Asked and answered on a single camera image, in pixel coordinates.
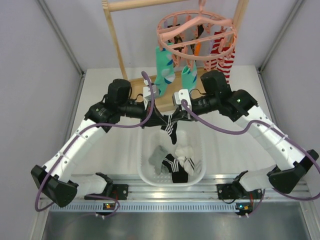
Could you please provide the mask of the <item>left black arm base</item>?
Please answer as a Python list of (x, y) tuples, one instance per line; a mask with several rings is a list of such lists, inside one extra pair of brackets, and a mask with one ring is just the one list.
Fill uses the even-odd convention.
[(108, 186), (108, 189), (103, 193), (89, 194), (84, 197), (85, 200), (101, 200), (102, 197), (109, 197), (116, 200), (127, 200), (129, 193), (128, 184), (113, 184), (112, 187)]

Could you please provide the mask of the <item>pink round clip hanger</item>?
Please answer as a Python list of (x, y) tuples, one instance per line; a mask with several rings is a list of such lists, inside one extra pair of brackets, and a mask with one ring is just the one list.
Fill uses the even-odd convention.
[(230, 56), (236, 47), (238, 31), (233, 20), (205, 10), (205, 0), (198, 10), (181, 10), (166, 15), (156, 27), (158, 47), (169, 51), (173, 65), (185, 61), (189, 68), (194, 62), (209, 62)]

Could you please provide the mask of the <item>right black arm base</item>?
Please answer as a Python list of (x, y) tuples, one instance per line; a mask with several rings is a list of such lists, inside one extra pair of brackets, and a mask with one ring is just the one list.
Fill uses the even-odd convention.
[(216, 185), (218, 199), (225, 203), (233, 203), (236, 200), (260, 200), (263, 195), (261, 189), (246, 191), (243, 188), (234, 186), (232, 183)]

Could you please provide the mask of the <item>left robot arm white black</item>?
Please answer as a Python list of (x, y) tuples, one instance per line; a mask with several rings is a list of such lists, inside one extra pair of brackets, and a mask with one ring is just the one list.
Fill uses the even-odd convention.
[(89, 149), (111, 128), (119, 128), (121, 117), (139, 119), (138, 127), (146, 126), (155, 109), (157, 86), (146, 79), (143, 101), (131, 98), (132, 86), (128, 80), (115, 79), (109, 84), (107, 94), (92, 105), (72, 137), (44, 165), (35, 165), (31, 176), (38, 188), (36, 200), (44, 194), (54, 204), (65, 207), (75, 198), (97, 195), (103, 199), (113, 194), (112, 180), (106, 174), (95, 173), (73, 176), (74, 170)]

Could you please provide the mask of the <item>black sock white stripes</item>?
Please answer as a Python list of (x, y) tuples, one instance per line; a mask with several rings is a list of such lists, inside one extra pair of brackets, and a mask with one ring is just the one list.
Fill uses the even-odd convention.
[(164, 115), (164, 120), (166, 121), (166, 126), (161, 126), (161, 130), (165, 131), (170, 139), (173, 145), (177, 143), (177, 127), (178, 127), (178, 122), (177, 121), (172, 121), (172, 116), (171, 115)]

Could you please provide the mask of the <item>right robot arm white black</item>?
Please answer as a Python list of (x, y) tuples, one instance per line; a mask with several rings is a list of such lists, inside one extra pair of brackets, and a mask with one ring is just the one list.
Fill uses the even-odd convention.
[[(220, 133), (239, 136), (250, 134), (274, 160), (273, 166), (256, 171), (243, 171), (233, 180), (230, 188), (238, 199), (252, 191), (274, 189), (280, 195), (294, 199), (290, 193), (311, 167), (319, 169), (319, 154), (304, 150), (288, 138), (264, 113), (257, 100), (246, 90), (233, 91), (224, 74), (217, 70), (200, 77), (204, 95), (195, 99), (187, 89), (172, 96), (176, 111), (173, 121), (198, 121)], [(218, 111), (241, 127), (240, 131), (226, 130), (208, 123), (200, 116)]]

